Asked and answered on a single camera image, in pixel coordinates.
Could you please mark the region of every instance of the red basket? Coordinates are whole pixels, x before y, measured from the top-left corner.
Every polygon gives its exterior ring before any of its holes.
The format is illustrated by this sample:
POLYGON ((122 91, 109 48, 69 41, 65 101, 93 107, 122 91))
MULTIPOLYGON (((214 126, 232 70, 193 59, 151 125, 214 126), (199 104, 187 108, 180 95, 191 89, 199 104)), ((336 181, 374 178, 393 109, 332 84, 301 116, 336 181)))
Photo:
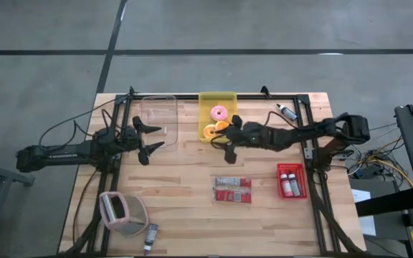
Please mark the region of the red basket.
POLYGON ((282 199, 306 199, 307 198, 307 186, 305 185, 305 171, 304 166, 299 163, 288 163, 277 164, 277 182, 278 182, 278 193, 282 199), (295 174, 295 179, 297 180, 300 188, 300 196, 285 196, 283 188, 281 186, 280 176, 282 174, 289 175, 290 173, 295 174))

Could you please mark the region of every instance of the orange fruit slice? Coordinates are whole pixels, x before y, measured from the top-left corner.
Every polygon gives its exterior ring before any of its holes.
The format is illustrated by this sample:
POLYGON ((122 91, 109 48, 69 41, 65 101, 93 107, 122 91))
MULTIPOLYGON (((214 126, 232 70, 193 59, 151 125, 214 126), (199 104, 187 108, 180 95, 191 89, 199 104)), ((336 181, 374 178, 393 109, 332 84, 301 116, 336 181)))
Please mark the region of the orange fruit slice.
POLYGON ((219 131, 219 130, 222 130, 222 129, 224 129, 224 128, 227 128, 227 126, 229 126, 229 123, 228 123, 228 122, 218 121, 218 122, 216 123, 216 125, 214 126, 214 130, 215 130, 215 131, 219 131))

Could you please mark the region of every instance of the concrete floor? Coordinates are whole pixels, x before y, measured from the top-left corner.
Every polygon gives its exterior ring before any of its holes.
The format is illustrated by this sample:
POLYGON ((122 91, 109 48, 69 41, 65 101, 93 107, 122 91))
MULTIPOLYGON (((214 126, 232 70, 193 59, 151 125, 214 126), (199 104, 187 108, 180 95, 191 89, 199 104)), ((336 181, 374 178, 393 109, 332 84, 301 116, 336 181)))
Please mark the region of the concrete floor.
MULTIPOLYGON (((107 49, 119 0, 0 0, 0 49, 107 49)), ((413 0, 134 0, 116 49, 413 48, 413 0)), ((0 166, 54 123, 91 108, 104 56, 0 56, 0 166)), ((394 122, 413 103, 413 55, 114 57, 105 92, 327 92, 334 115, 394 122)), ((86 127, 89 117, 78 120, 86 127)), ((46 143, 59 143, 68 126, 46 143)), ((373 137, 390 128, 375 130, 373 137)), ((395 130, 362 150, 399 137, 395 130)), ((395 153, 410 171, 404 149, 395 153)), ((36 172, 14 184, 0 222, 0 255, 57 251, 76 167, 36 172)), ((383 243, 406 255, 402 245, 383 243)), ((386 254, 367 242, 368 249, 386 254)))

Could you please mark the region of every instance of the cable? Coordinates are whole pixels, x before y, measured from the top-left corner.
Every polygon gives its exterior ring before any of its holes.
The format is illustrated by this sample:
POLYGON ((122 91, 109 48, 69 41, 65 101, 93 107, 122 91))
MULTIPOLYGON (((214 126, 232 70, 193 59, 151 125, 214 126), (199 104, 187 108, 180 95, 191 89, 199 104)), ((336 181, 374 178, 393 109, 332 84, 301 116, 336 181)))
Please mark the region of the cable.
POLYGON ((267 114, 267 119, 265 120, 264 126, 267 126, 267 124, 269 123, 270 120, 270 115, 274 114, 279 116, 281 119, 283 119, 288 125, 290 125, 292 128, 294 129, 298 129, 296 126, 294 126, 288 119, 286 119, 284 116, 278 114, 277 112, 274 111, 269 111, 269 113, 267 114))
POLYGON ((387 165, 390 168, 393 168, 395 171, 398 171, 401 174, 401 176, 403 176, 406 179, 407 183, 409 183, 409 185, 413 188, 412 181, 410 181, 410 179, 406 176, 406 174, 404 172, 401 171, 401 169, 397 168, 396 166, 393 166, 392 164, 390 164, 386 161, 380 161, 380 160, 373 160, 373 161, 383 163, 384 165, 387 165))
POLYGON ((373 143, 374 141, 376 141, 376 140, 384 137, 385 135, 387 135, 387 134, 389 134, 389 133, 391 133, 391 132, 393 132, 393 131, 395 131, 395 130, 398 130, 398 129, 399 129, 399 128, 395 128, 395 129, 391 129, 391 130, 389 130, 389 131, 387 131, 387 132, 385 132, 385 133, 382 133, 381 135, 375 137, 373 140, 370 140, 370 141, 368 142, 368 144, 371 144, 371 143, 373 143))
POLYGON ((396 125, 396 124, 397 124, 397 123, 391 123, 391 124, 389 124, 389 125, 379 126, 379 127, 376 127, 376 128, 369 129, 369 131, 382 129, 382 128, 388 127, 388 126, 390 126, 390 125, 396 125))
POLYGON ((359 165, 358 168, 356 168, 355 171, 352 171, 352 172, 348 173, 347 175, 348 175, 348 176, 351 176, 351 175, 355 174, 356 172, 358 172, 358 171, 363 167, 363 164, 365 164, 365 163, 371 163, 371 161, 358 161, 358 163, 356 163, 355 165, 353 165, 352 167, 350 167, 349 170, 350 170, 351 168, 353 168, 354 166, 359 165))
POLYGON ((41 150, 43 150, 44 152, 61 150, 61 149, 64 148, 66 145, 68 145, 69 143, 71 143, 71 141, 74 139, 75 134, 76 134, 76 127, 78 127, 78 128, 80 129, 80 131, 83 132, 83 133, 85 133, 85 131, 84 131, 82 128, 79 127, 79 125, 76 123, 76 121, 74 121, 74 130, 73 130, 73 133, 72 133, 72 137, 71 137, 66 143, 64 143, 64 144, 62 144, 62 145, 60 145, 60 146, 58 146, 58 147, 56 147, 56 148, 53 148, 53 149, 51 149, 51 150, 47 149, 46 146, 42 145, 42 139, 44 138, 44 136, 45 136, 48 132, 50 132, 52 129, 54 129, 54 128, 56 128, 56 127, 58 127, 58 126, 60 126, 60 125, 62 125, 62 124, 64 124, 64 123, 66 123, 66 122, 70 122, 71 120, 74 120, 74 119, 76 119, 76 118, 82 117, 83 115, 87 115, 88 113, 91 113, 91 112, 97 110, 98 108, 101 108, 102 106, 104 106, 104 105, 106 105, 106 104, 108 104, 108 103, 110 103, 110 102, 112 102, 112 101, 116 101, 116 100, 119 100, 119 99, 121 99, 121 98, 123 98, 123 97, 127 97, 127 96, 129 96, 129 94, 130 94, 130 93, 127 93, 127 94, 122 95, 122 96, 120 96, 120 97, 117 97, 117 98, 115 98, 115 99, 113 99, 113 100, 104 102, 103 104, 101 104, 101 105, 93 108, 92 110, 89 110, 89 111, 84 112, 84 113, 82 113, 82 114, 76 115, 76 116, 74 116, 74 117, 72 117, 72 118, 68 118, 68 119, 63 120, 62 122, 60 122, 60 123, 58 123, 58 124, 56 124, 56 125, 53 125, 51 128, 47 129, 47 130, 41 135, 41 137, 39 138, 39 141, 38 141, 38 146, 39 146, 39 148, 40 148, 41 150))
POLYGON ((363 156, 363 155, 361 154, 361 151, 360 151, 355 145, 351 145, 351 147, 354 148, 355 151, 358 153, 359 158, 358 158, 358 157, 356 157, 356 158, 359 159, 359 160, 361 160, 361 157, 363 156))
POLYGON ((367 241, 369 241, 369 242, 371 242, 372 244, 375 244, 376 246, 382 248, 385 252, 387 252, 387 253, 389 253, 389 254, 393 254, 394 256, 397 256, 397 257, 402 257, 402 256, 399 255, 399 254, 395 254, 395 253, 393 253, 393 252, 390 252, 388 249, 385 249, 385 247, 381 246, 380 244, 377 244, 376 242, 374 242, 374 241, 372 241, 372 240, 370 240, 370 239, 367 239, 366 237, 365 237, 364 239, 367 240, 367 241))
POLYGON ((90 176, 89 180, 87 181, 87 183, 84 186, 84 190, 82 190, 82 193, 80 194, 80 198, 79 198, 79 203, 77 204, 77 208, 76 208, 76 212, 75 212, 75 216, 74 219, 72 220, 72 244, 74 245, 76 242, 76 236, 75 236, 75 231, 76 231, 76 221, 77 221, 77 215, 79 214, 79 210, 80 210, 80 204, 82 203, 82 200, 84 199, 84 194, 87 190, 87 188, 90 185, 90 182, 92 182, 92 178, 93 176, 97 173, 98 169, 95 169, 95 171, 93 172, 93 174, 90 176))
POLYGON ((107 125, 107 123, 106 123, 106 118, 105 118, 105 116, 103 115, 103 113, 105 113, 108 117, 109 117, 109 119, 111 119, 111 120, 113 120, 113 117, 108 113, 108 111, 106 111, 106 110, 101 110, 101 115, 103 116, 103 120, 105 121, 105 125, 107 125))
POLYGON ((402 135, 399 136, 398 139, 393 140, 392 142, 383 145, 380 149, 377 150, 377 152, 380 152, 381 150, 385 149, 386 147, 390 146, 390 145, 393 144, 393 143, 396 143, 396 144, 397 144, 401 139, 402 139, 402 135))
MULTIPOLYGON (((391 150, 385 151, 385 152, 383 152, 383 153, 381 153, 381 154, 384 155, 384 156, 386 156, 386 157, 389 159, 389 161, 391 161, 391 163, 392 163, 394 166, 396 166, 397 168, 401 169, 401 171, 403 171, 404 174, 405 174, 406 176, 408 176, 409 173, 401 166, 401 164, 399 164, 399 162, 396 160, 396 158, 395 158, 394 155, 393 155, 393 151, 394 151, 394 150, 396 150, 396 149, 398 149, 398 148, 401 148, 401 147, 404 145, 404 143, 402 143, 400 146, 397 146, 397 145, 398 145, 398 142, 399 142, 399 141, 397 141, 397 142, 394 144, 394 146, 393 146, 393 148, 392 148, 391 150)), ((400 187, 400 186, 402 185, 403 181, 404 181, 404 177, 401 176, 398 187, 400 187)))
POLYGON ((386 151, 382 151, 382 152, 377 151, 377 152, 374 153, 374 155, 382 154, 382 155, 385 155, 385 156, 388 156, 388 157, 389 157, 389 155, 392 154, 393 151, 401 148, 401 147, 404 145, 404 142, 403 142, 400 146, 397 146, 398 143, 399 143, 399 140, 400 140, 401 138, 402 138, 402 135, 399 136, 398 140, 394 140, 394 141, 393 141, 393 142, 395 142, 395 143, 394 143, 393 148, 391 148, 390 150, 386 150, 386 151))
MULTIPOLYGON (((328 180, 328 174, 325 172, 325 171, 318 171, 318 170, 315 170, 315 172, 318 174, 318 177, 319 177, 319 179, 321 180, 321 175, 323 175, 323 181, 327 181, 328 180)), ((321 182, 317 182, 317 181, 315 181, 315 178, 313 177, 313 182, 314 183, 316 183, 316 184, 321 184, 321 182)))

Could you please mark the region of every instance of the bottle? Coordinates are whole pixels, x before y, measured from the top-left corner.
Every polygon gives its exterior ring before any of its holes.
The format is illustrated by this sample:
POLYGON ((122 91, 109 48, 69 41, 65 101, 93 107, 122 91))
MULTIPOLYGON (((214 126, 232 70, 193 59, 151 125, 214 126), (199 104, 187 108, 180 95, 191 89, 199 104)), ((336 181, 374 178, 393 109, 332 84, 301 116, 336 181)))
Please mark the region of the bottle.
POLYGON ((298 116, 291 111, 289 108, 285 107, 284 105, 277 104, 278 109, 280 112, 287 118, 291 119, 291 121, 295 121, 298 119, 298 116))
POLYGON ((286 197, 291 197, 293 196, 293 191, 291 190, 291 185, 290 181, 288 180, 288 176, 286 176, 285 173, 281 174, 280 176, 281 179, 281 187, 283 188, 283 193, 285 194, 286 197))
POLYGON ((293 190, 294 196, 300 196, 299 183, 295 179, 295 174, 291 173, 289 175, 289 178, 290 178, 291 190, 293 190))
POLYGON ((154 244, 154 241, 156 240, 157 228, 158 228, 158 225, 156 224, 149 225, 148 234, 146 235, 146 239, 144 239, 144 248, 143 248, 144 256, 146 256, 149 253, 149 251, 152 248, 152 244, 154 244))

